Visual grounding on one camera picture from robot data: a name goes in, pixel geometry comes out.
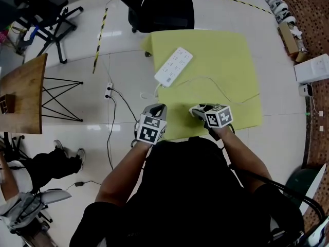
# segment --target sneaker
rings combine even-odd
[[[83,148],[79,148],[78,152],[77,152],[77,156],[79,157],[79,159],[81,160],[81,168],[79,171],[81,171],[83,169],[83,163],[86,159],[86,153],[83,150]]]
[[[66,155],[66,157],[68,157],[67,152],[64,150],[64,148],[63,148],[63,146],[62,146],[62,143],[61,143],[59,140],[54,140],[54,141],[53,141],[53,145],[55,146],[55,149],[57,148],[57,149],[61,149],[61,150],[63,150],[64,153],[65,153],[65,155]]]

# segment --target black shirt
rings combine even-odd
[[[96,247],[104,238],[107,246],[264,246],[271,237],[271,216],[289,228],[298,215],[298,208],[269,185],[249,193],[221,149],[194,137],[154,146],[137,193],[125,207],[89,205],[70,247]]]

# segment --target yellow-green table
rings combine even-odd
[[[189,113],[198,103],[230,105],[236,130],[262,124],[257,76],[243,35],[216,30],[158,31],[141,47],[153,55],[155,72],[178,47],[193,55],[173,84],[158,90],[159,102],[168,107],[165,139],[207,134],[203,124]]]

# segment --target white power strip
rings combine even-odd
[[[154,78],[162,86],[169,87],[192,58],[191,53],[179,47],[159,69]]]

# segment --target black and yellow striped tape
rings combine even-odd
[[[252,5],[252,4],[249,4],[249,3],[246,3],[246,2],[243,2],[243,1],[239,1],[239,0],[231,0],[231,1],[235,1],[235,2],[238,2],[238,3],[242,3],[242,4],[244,4],[244,5],[248,5],[248,6],[251,6],[251,7],[255,7],[255,8],[260,9],[260,10],[266,12],[266,13],[272,14],[271,12],[269,12],[269,11],[263,9],[263,8],[260,8],[260,7],[258,7],[258,6],[254,6],[254,5]],[[96,51],[96,56],[95,56],[95,61],[94,61],[93,74],[95,73],[95,69],[96,69],[96,65],[97,65],[97,59],[98,59],[98,55],[99,55],[99,49],[100,49],[100,46],[101,46],[101,39],[102,39],[103,29],[104,29],[104,26],[105,26],[105,19],[106,19],[106,16],[107,16],[107,10],[108,10],[108,8],[106,7],[106,8],[105,8],[105,14],[104,14],[103,21],[102,21],[101,32],[100,32],[100,34],[99,34],[99,38],[98,38],[98,45],[97,45],[97,51]]]

